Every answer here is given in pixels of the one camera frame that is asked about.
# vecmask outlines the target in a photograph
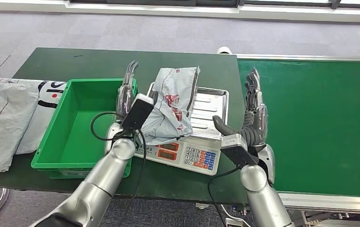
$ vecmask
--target robotic arm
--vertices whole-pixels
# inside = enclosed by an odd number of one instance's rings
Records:
[[[237,166],[246,189],[249,207],[257,227],[294,227],[274,183],[274,154],[265,143],[267,108],[262,101],[256,69],[247,75],[246,112],[240,131],[214,117],[215,127],[224,137],[221,151]]]

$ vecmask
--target green bin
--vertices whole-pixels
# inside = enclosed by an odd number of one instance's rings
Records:
[[[105,141],[90,130],[92,119],[104,111],[115,111],[122,79],[71,79],[49,123],[31,167],[50,178],[85,178],[104,155]],[[133,79],[133,94],[138,93]],[[103,115],[95,121],[95,132],[104,137],[114,121]],[[124,176],[130,174],[131,160]]]

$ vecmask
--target red digital display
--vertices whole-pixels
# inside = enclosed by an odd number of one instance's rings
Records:
[[[158,157],[163,157],[163,158],[167,158],[167,159],[170,159],[170,160],[175,160],[176,159],[176,153],[166,151],[166,150],[159,150]]]
[[[162,144],[161,148],[172,150],[172,151],[177,151],[177,149],[179,148],[179,145],[177,143],[168,143],[168,144]]]

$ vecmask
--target gray parcel bag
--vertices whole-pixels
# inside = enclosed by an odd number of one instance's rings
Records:
[[[192,134],[190,119],[199,72],[199,67],[159,70],[152,87],[158,99],[141,128],[147,145],[167,144]]]

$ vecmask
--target stainless steel tray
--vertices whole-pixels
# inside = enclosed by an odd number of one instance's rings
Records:
[[[227,123],[227,112],[229,107],[229,92],[206,87],[197,87],[194,96],[193,111],[191,114],[191,125],[193,127],[192,137],[220,140],[222,134],[216,130],[212,117],[220,116]]]

